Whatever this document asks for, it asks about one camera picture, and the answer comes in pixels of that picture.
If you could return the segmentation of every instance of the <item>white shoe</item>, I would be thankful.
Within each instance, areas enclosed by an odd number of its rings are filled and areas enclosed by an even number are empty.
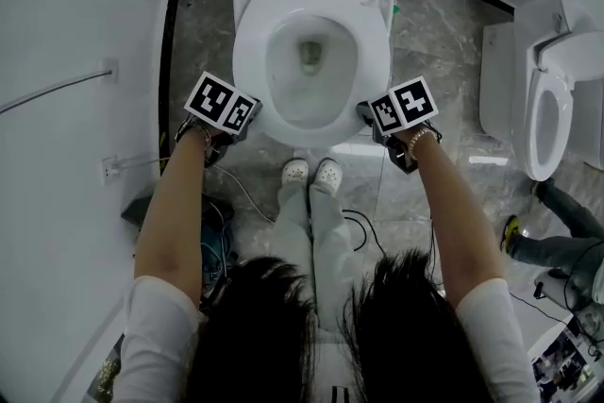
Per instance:
[[[288,161],[281,172],[281,185],[292,181],[299,181],[306,185],[309,179],[309,164],[300,158]]]
[[[321,161],[321,164],[317,169],[317,174],[314,177],[314,181],[325,183],[333,189],[334,193],[336,193],[340,188],[340,183],[342,183],[342,176],[342,167],[338,164],[338,162],[325,158],[323,161]]]

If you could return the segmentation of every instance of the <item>marble floor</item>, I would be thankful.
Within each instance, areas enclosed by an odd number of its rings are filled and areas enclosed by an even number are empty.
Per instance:
[[[567,233],[551,213],[530,196],[530,180],[514,169],[510,146],[486,134],[478,120],[478,88],[482,28],[512,18],[479,0],[398,0],[392,29],[393,85],[422,75],[440,114],[435,125],[443,145],[477,194],[499,234],[508,215],[521,216],[531,236]],[[232,0],[179,0],[170,81],[171,133],[184,117],[182,106],[205,70],[232,82],[231,54],[235,40]],[[394,167],[384,149],[363,132],[330,149],[306,149],[275,142],[252,128],[245,143],[230,149],[220,165],[236,175],[261,209],[277,216],[277,190],[283,164],[304,157],[311,169],[325,156],[344,168],[339,192],[343,208],[360,210],[374,223],[379,242],[388,252],[429,247],[429,210],[417,173],[407,176]],[[556,184],[604,219],[600,196],[604,176],[572,156],[555,174]],[[216,169],[207,173],[206,191],[230,201],[238,252],[244,257],[266,254],[270,226],[260,218],[239,187]],[[353,237],[361,230],[351,225]],[[379,256],[370,240],[365,268]],[[529,298],[539,271],[509,261],[513,292]],[[440,278],[437,266],[435,279]]]

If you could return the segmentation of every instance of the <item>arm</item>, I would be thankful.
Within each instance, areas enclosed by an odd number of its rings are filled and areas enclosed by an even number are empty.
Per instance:
[[[201,296],[201,189],[205,135],[190,129],[170,158],[144,218],[134,277],[158,277],[197,307]]]
[[[397,136],[407,141],[414,132]],[[436,140],[422,136],[413,154],[432,212],[446,297],[457,307],[481,282],[504,277],[501,254],[482,207]]]

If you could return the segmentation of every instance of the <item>jeans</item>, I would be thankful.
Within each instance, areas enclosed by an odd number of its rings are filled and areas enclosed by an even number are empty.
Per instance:
[[[328,185],[288,182],[279,191],[279,215],[273,228],[271,255],[307,276],[303,295],[315,302],[318,327],[338,333],[344,304],[362,279],[364,255],[355,252],[340,203]],[[310,231],[314,242],[310,241]]]
[[[571,237],[536,240],[514,234],[508,247],[510,256],[533,265],[558,267],[569,276],[573,271],[580,287],[591,288],[604,260],[604,243],[596,245],[604,241],[604,227],[591,212],[552,182],[540,183],[535,194],[570,229]]]

